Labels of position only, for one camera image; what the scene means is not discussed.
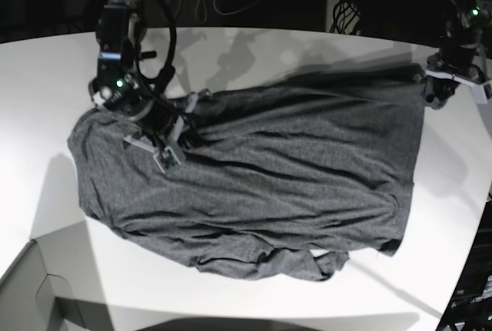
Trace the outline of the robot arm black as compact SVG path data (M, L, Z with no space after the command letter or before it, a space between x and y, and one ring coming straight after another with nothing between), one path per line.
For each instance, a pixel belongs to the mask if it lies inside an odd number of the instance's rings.
M491 76L482 37L491 24L491 1L443 1L444 42L427 58L421 79L425 102L441 109L463 85L472 90L476 103L486 104L491 99Z
M97 109L135 128L124 138L126 144L150 151L157 161L180 164L185 159L180 136L192 125L191 114L199 100L210 92L191 93L178 102L165 97L175 76L178 36L174 16L164 0L154 1L168 22L165 61L155 76L143 73L141 63L157 56L155 51L142 48L148 29L145 1L105 0L95 32L99 45L97 73L88 90Z

